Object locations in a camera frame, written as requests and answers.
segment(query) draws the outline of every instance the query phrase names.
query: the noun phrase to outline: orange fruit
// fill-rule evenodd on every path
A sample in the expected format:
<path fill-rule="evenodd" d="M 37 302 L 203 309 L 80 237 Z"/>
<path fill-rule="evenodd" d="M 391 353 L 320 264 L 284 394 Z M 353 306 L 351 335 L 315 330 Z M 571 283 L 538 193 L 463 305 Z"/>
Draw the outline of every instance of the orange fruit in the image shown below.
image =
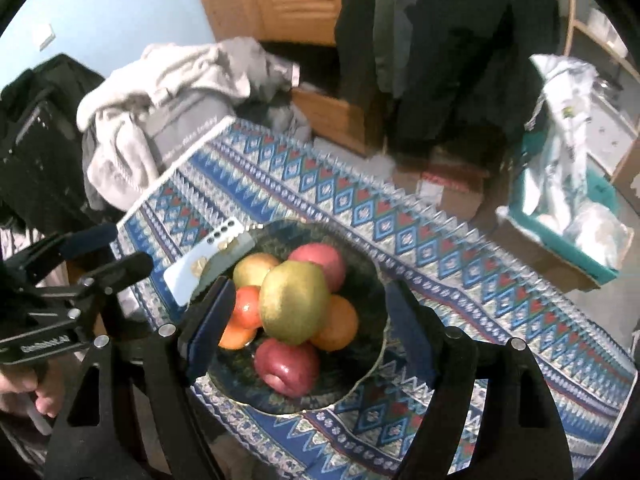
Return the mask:
<path fill-rule="evenodd" d="M 255 337 L 256 332 L 255 328 L 244 328 L 232 319 L 227 323 L 218 346 L 226 350 L 239 350 Z"/>
<path fill-rule="evenodd" d="M 244 328 L 260 328 L 260 287 L 256 285 L 241 286 L 236 290 L 236 306 L 232 319 Z"/>
<path fill-rule="evenodd" d="M 347 346 L 358 333 L 358 314 L 349 301 L 333 294 L 327 307 L 326 323 L 309 340 L 321 350 L 332 352 Z"/>

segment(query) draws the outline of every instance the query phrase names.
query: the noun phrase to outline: patterned tablecloth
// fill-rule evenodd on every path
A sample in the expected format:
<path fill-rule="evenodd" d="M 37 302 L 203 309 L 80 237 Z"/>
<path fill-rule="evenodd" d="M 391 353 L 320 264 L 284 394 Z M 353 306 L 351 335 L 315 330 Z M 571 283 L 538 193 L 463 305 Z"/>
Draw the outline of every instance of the patterned tablecloth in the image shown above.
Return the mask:
<path fill-rule="evenodd" d="M 163 271 L 229 216 L 244 224 L 276 218 L 329 222 L 403 278 L 445 324 L 491 342 L 527 341 L 549 384 L 577 475 L 605 441 L 634 378 L 626 352 L 603 329 L 475 230 L 391 184 L 376 181 L 285 137 L 225 120 L 169 170 L 120 225 L 116 256 L 151 254 L 151 277 L 129 293 L 155 325 L 178 320 Z M 194 385 L 209 411 L 240 442 L 288 476 L 392 476 L 427 410 L 431 392 L 406 371 L 391 340 L 377 371 L 342 402 L 271 416 Z M 477 381 L 451 470 L 468 464 L 486 382 Z"/>

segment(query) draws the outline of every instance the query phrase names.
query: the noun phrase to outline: wall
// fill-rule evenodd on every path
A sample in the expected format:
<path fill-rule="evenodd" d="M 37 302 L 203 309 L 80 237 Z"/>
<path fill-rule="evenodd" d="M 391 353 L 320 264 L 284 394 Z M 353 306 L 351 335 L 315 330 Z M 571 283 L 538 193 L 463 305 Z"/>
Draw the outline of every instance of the wall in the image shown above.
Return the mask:
<path fill-rule="evenodd" d="M 42 52 L 31 39 L 39 23 L 56 34 Z M 0 36 L 0 88 L 60 52 L 107 76 L 149 43 L 213 41 L 200 0 L 27 0 Z"/>

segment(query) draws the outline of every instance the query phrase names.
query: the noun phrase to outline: bolt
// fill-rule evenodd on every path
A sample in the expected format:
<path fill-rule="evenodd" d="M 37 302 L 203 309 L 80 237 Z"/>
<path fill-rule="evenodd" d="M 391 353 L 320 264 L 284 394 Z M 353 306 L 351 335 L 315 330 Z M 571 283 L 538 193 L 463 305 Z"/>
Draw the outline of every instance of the bolt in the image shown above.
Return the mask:
<path fill-rule="evenodd" d="M 79 308 L 72 308 L 66 313 L 66 316 L 69 319 L 78 319 L 80 317 L 80 314 L 82 314 L 82 312 L 80 312 Z"/>
<path fill-rule="evenodd" d="M 511 346 L 513 346 L 518 351 L 522 351 L 527 347 L 527 344 L 519 337 L 514 337 L 511 340 Z"/>
<path fill-rule="evenodd" d="M 447 326 L 444 329 L 444 333 L 447 335 L 447 337 L 450 337 L 452 339 L 460 339 L 464 332 L 462 332 L 462 330 L 460 330 L 457 326 Z"/>
<path fill-rule="evenodd" d="M 158 333 L 162 337 L 172 336 L 173 334 L 175 334 L 175 325 L 172 325 L 171 323 L 166 323 L 158 329 Z"/>
<path fill-rule="evenodd" d="M 94 339 L 94 346 L 96 348 L 104 348 L 109 344 L 109 336 L 108 335 L 99 335 Z"/>

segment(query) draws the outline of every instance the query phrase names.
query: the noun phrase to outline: table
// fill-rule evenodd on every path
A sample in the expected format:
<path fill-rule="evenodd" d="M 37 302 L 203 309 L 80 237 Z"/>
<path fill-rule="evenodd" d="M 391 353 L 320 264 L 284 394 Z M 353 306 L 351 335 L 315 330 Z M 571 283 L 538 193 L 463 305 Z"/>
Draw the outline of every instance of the table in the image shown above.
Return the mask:
<path fill-rule="evenodd" d="M 445 324 L 479 340 L 526 340 L 558 406 L 575 473 L 593 461 L 634 379 L 625 350 L 466 224 L 260 126 L 225 119 L 125 216 L 114 254 L 146 251 L 155 267 L 122 302 L 134 304 L 155 326 L 179 320 L 162 272 L 230 216 L 244 225 L 276 218 L 328 222 L 389 276 L 407 280 Z M 265 415 L 222 396 L 208 377 L 193 390 L 247 449 L 285 476 L 305 479 L 392 476 L 431 397 L 407 373 L 402 345 L 394 339 L 375 373 L 324 410 Z M 485 394 L 486 382 L 476 381 L 451 471 L 469 462 Z"/>

